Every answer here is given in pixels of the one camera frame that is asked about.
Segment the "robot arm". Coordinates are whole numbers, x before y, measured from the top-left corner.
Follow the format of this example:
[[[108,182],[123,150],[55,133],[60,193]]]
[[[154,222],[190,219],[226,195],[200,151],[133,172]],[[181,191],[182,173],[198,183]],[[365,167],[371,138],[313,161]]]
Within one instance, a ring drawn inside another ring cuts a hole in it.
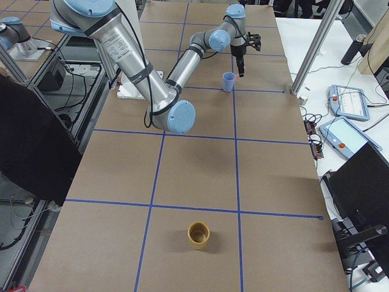
[[[146,127],[176,134],[184,134],[193,127],[195,108],[191,102],[181,99],[180,94],[207,50],[220,52],[229,47],[236,58],[238,75],[244,75],[248,39],[246,11],[241,4],[228,6],[218,27],[194,34],[188,49],[165,80],[145,56],[134,29],[123,25],[123,19],[125,16],[115,1],[50,2],[53,30],[95,40],[145,98],[148,102]]]

